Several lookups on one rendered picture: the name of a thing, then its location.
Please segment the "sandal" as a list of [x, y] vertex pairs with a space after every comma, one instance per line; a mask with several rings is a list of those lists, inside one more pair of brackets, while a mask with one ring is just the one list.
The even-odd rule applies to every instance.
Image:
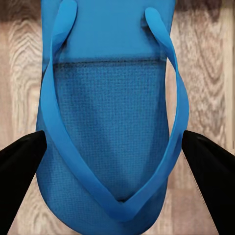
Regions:
[[[176, 0], [41, 0], [36, 131], [42, 198], [82, 235], [141, 235], [157, 221], [182, 150], [188, 94], [170, 38]], [[177, 107], [169, 136], [167, 58]]]

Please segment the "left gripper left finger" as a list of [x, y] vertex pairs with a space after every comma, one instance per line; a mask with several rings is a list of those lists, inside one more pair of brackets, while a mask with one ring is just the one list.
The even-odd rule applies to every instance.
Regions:
[[7, 235], [47, 150], [44, 130], [27, 134], [0, 151], [0, 235]]

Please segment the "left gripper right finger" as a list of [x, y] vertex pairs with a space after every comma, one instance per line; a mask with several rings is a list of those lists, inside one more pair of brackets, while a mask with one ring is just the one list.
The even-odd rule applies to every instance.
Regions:
[[219, 235], [235, 235], [235, 156], [189, 130], [182, 150]]

